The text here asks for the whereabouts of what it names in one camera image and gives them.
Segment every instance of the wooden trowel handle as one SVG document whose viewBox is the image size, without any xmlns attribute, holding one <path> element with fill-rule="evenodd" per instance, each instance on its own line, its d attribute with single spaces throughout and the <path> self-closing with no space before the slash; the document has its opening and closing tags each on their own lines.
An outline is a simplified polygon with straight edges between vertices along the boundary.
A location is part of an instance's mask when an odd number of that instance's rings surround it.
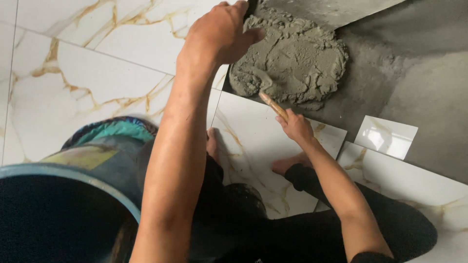
<svg viewBox="0 0 468 263">
<path fill-rule="evenodd" d="M 289 121 L 289 117 L 288 117 L 288 114 L 286 113 L 286 111 L 281 108 L 278 104 L 276 104 L 276 102 L 274 102 L 270 96 L 268 96 L 266 93 L 264 93 L 263 91 L 260 91 L 258 93 L 258 95 L 260 96 L 260 98 L 268 105 L 270 106 L 275 112 L 276 114 L 278 114 L 279 116 L 283 117 L 283 119 L 288 122 Z"/>
</svg>

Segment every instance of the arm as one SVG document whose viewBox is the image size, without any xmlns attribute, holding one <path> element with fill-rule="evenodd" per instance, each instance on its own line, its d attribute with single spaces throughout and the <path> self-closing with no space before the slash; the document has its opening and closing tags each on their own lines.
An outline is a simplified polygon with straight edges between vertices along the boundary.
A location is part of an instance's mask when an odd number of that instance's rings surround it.
<svg viewBox="0 0 468 263">
<path fill-rule="evenodd" d="M 310 122 L 291 109 L 286 112 L 289 116 L 287 123 L 281 117 L 277 120 L 288 137 L 296 141 L 309 157 L 323 192 L 340 218 L 348 262 L 362 252 L 393 257 L 359 188 L 314 137 Z"/>
<path fill-rule="evenodd" d="M 184 262 L 206 162 L 206 111 L 213 78 L 260 41 L 242 32 L 248 4 L 223 2 L 196 21 L 177 71 L 146 172 L 141 221 L 131 262 Z"/>
</svg>

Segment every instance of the bucket rim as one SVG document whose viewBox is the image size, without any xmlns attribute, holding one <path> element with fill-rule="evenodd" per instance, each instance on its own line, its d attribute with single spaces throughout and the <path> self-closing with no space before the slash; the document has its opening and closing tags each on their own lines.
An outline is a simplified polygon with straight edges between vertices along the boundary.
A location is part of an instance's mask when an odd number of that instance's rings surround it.
<svg viewBox="0 0 468 263">
<path fill-rule="evenodd" d="M 92 171 L 83 170 L 79 167 L 73 167 L 73 169 L 70 169 L 70 166 L 64 164 L 41 162 L 20 163 L 0 167 L 0 180 L 8 177 L 44 175 L 80 181 L 103 190 L 114 197 L 127 208 L 137 223 L 140 223 L 140 210 L 128 197 L 108 183 L 91 177 L 87 175 L 87 173 L 92 173 Z"/>
</svg>

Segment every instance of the label on bucket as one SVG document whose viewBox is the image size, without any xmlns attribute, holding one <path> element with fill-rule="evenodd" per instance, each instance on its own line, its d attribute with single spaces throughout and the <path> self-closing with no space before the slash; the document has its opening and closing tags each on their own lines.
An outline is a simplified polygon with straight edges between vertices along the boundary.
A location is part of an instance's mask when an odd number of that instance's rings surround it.
<svg viewBox="0 0 468 263">
<path fill-rule="evenodd" d="M 73 165 L 92 170 L 116 155 L 118 151 L 98 146 L 83 146 L 67 149 L 42 159 L 40 162 Z"/>
</svg>

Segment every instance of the person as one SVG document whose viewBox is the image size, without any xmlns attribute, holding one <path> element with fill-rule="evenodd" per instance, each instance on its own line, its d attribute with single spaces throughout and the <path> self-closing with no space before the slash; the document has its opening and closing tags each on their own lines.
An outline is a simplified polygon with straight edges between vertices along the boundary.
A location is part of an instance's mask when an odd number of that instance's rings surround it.
<svg viewBox="0 0 468 263">
<path fill-rule="evenodd" d="M 205 130 L 218 68 L 265 37 L 243 32 L 248 3 L 222 2 L 198 19 L 146 168 L 141 220 L 130 258 L 140 262 L 403 262 L 429 251 L 433 225 L 416 209 L 355 184 L 314 138 L 310 123 L 277 117 L 303 153 L 272 165 L 277 174 L 333 210 L 285 219 L 251 217 L 222 185 L 215 131 Z"/>
</svg>

